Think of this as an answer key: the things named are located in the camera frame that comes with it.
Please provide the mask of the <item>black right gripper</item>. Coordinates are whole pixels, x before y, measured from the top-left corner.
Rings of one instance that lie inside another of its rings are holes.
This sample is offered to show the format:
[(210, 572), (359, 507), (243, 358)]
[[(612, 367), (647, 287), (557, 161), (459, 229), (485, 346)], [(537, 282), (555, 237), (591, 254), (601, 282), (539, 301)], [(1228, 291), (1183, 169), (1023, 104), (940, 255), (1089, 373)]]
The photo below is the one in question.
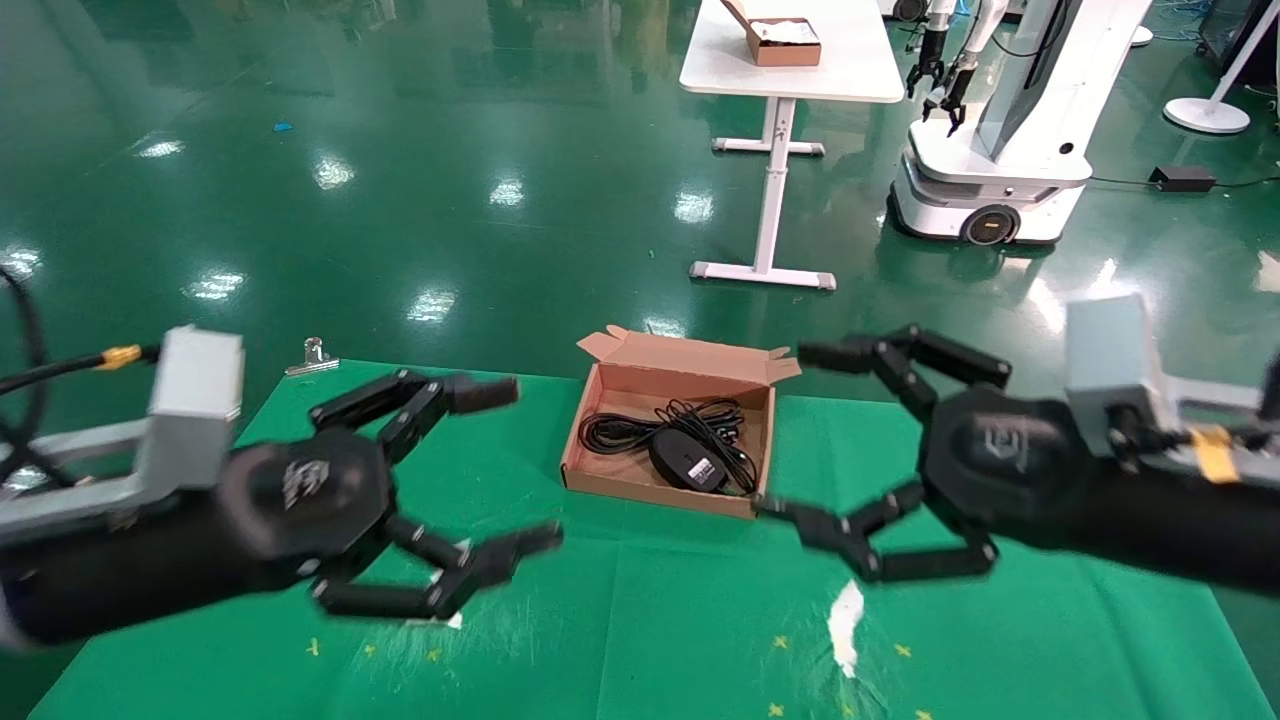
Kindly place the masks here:
[[(1029, 546), (1107, 544), (1106, 516), (1093, 496), (1100, 457), (1062, 400), (1000, 391), (1011, 377), (1009, 361), (916, 324), (836, 343), (803, 342), (797, 360), (874, 375), (911, 416), (928, 421), (919, 480), (859, 509), (838, 514), (777, 495), (756, 498), (758, 514), (794, 525), (809, 550), (840, 557), (874, 584), (983, 577), (998, 560), (989, 536)], [(938, 401), (918, 366), (973, 387)], [(876, 533), (924, 506), (963, 544), (891, 553), (873, 547)]]

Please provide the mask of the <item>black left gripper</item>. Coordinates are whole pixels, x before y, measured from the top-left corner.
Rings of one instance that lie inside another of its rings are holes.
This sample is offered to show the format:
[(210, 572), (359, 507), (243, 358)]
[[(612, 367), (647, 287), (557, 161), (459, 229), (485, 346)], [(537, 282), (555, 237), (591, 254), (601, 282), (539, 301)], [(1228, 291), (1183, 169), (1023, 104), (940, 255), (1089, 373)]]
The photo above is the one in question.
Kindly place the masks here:
[[(339, 618), (444, 621), (477, 592), (509, 583), (526, 557), (561, 547), (564, 532), (557, 521), (462, 547), (420, 523), (387, 520), (396, 510), (389, 462), (403, 461), (444, 416), (485, 413), (518, 397), (512, 375), (476, 380), (396, 370), (312, 407), (317, 434), (234, 451), (215, 502), (247, 565), (250, 588), (282, 591), (312, 577), (351, 579), (390, 542), (440, 574), (420, 589), (321, 579), (315, 583), (319, 607)], [(376, 442), (353, 433), (383, 418)]]

